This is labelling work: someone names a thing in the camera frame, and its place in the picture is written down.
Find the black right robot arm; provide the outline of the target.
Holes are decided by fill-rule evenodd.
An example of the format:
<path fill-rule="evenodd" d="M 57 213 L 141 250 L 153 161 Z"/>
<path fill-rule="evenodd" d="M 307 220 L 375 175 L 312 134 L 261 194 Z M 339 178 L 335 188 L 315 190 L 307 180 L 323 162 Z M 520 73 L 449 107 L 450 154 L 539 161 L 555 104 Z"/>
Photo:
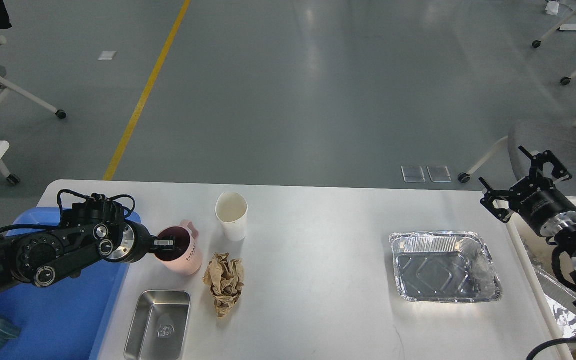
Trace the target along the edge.
<path fill-rule="evenodd" d="M 576 205 L 556 187 L 572 174 L 550 151 L 530 153 L 519 150 L 530 160 L 528 175 L 508 190 L 494 189 L 482 177 L 485 191 L 480 203 L 494 218 L 509 223 L 518 214 L 528 227 L 546 243 L 554 246 L 551 268 L 555 278 L 576 292 Z"/>

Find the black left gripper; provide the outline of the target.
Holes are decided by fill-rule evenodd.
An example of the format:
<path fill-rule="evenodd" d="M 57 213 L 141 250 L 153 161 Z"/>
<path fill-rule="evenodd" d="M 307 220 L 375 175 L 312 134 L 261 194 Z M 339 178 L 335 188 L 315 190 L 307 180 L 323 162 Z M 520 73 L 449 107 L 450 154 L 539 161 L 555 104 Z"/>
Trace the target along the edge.
<path fill-rule="evenodd" d="M 134 264 L 141 260 L 152 248 L 154 252 L 176 250 L 176 237 L 156 237 L 146 226 L 126 219 L 110 231 L 114 248 L 103 260 L 114 264 Z"/>

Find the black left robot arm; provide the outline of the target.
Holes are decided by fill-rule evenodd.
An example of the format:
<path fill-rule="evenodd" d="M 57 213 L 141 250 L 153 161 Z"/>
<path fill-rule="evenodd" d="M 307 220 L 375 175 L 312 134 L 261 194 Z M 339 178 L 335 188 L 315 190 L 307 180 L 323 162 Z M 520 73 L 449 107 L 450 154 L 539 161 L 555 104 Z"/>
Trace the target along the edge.
<path fill-rule="evenodd" d="M 57 225 L 14 224 L 0 228 L 0 293 L 20 284 L 39 289 L 100 262 L 132 264 L 146 254 L 179 250 L 171 235 L 152 235 L 129 219 L 133 208 L 121 196 L 85 195 L 70 189 L 57 194 Z"/>

